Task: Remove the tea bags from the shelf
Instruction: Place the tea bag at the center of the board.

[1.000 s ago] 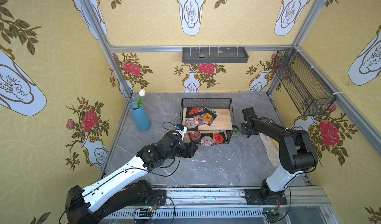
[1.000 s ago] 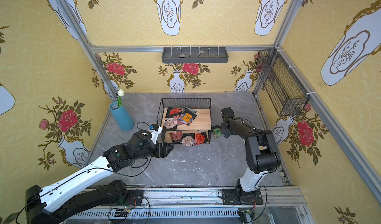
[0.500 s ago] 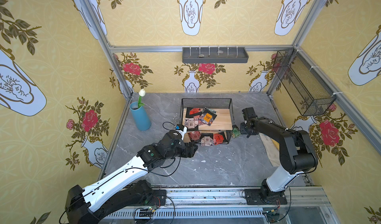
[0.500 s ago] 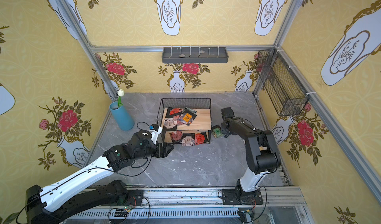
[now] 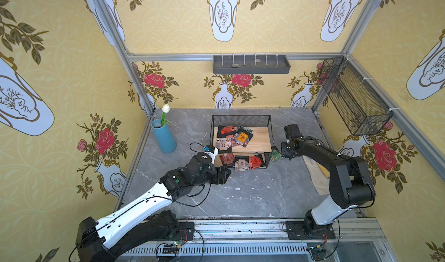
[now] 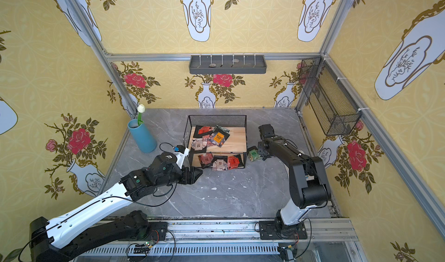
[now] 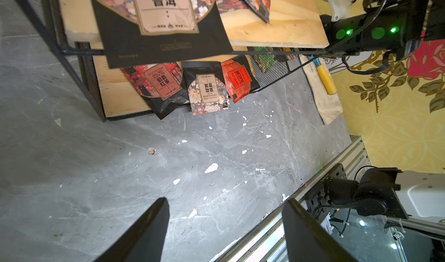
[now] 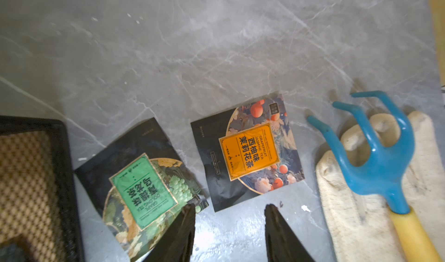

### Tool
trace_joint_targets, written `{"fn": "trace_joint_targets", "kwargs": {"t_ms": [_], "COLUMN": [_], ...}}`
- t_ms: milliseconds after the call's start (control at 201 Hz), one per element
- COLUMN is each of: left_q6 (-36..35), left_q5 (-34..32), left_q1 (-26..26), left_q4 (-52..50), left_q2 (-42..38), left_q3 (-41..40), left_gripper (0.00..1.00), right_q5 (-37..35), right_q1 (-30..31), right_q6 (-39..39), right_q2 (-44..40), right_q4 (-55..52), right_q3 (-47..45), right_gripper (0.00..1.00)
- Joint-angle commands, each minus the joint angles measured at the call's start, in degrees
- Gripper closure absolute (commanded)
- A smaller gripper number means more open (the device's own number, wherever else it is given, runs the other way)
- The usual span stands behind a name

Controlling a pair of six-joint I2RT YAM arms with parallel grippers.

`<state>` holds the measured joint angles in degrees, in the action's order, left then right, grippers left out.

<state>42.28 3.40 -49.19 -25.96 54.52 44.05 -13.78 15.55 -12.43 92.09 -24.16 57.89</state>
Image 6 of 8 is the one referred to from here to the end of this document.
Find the green label tea bag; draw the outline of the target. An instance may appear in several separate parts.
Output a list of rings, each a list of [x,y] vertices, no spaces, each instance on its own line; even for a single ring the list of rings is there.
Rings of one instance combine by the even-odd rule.
[[[251,162],[261,159],[261,155],[259,154],[258,148],[256,146],[252,146],[252,147],[248,148],[248,159]]]

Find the orange label tea bag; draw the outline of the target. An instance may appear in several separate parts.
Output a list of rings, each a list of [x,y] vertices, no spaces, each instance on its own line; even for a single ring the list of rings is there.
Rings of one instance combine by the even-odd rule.
[[[229,138],[229,131],[226,129],[216,129],[208,138],[208,145],[222,147]]]

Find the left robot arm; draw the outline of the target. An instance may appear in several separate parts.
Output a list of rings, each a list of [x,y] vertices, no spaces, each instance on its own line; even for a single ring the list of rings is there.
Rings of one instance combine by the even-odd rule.
[[[34,262],[69,262],[79,255],[116,240],[142,239],[152,227],[142,211],[98,225],[110,214],[152,195],[158,187],[194,184],[203,174],[184,166],[186,152],[163,152],[149,167],[133,170],[91,201],[53,219],[40,217],[30,224],[28,246]]]

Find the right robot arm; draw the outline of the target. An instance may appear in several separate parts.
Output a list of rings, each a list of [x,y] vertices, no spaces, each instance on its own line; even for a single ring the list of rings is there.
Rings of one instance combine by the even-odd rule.
[[[277,212],[274,222],[260,225],[260,235],[264,239],[306,239],[304,216],[324,208],[331,200],[323,161],[302,153],[290,140],[276,135],[270,124],[259,126],[258,130],[260,156],[263,160],[278,158],[285,165],[290,192],[290,200]]]

